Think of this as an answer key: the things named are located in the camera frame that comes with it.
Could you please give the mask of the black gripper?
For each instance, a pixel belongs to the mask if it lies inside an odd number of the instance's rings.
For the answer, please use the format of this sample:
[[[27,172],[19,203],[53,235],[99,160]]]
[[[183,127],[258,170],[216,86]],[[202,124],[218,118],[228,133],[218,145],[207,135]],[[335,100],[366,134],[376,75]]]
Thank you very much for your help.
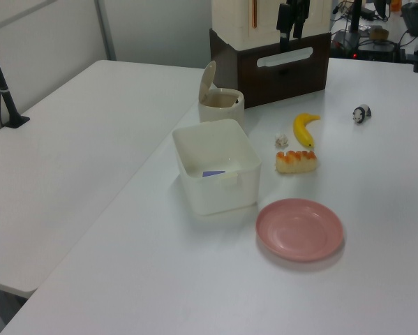
[[[288,50],[292,16],[295,17],[293,37],[297,39],[302,37],[305,17],[309,16],[310,4],[310,0],[287,0],[286,3],[279,5],[276,29],[280,32],[280,51]]]

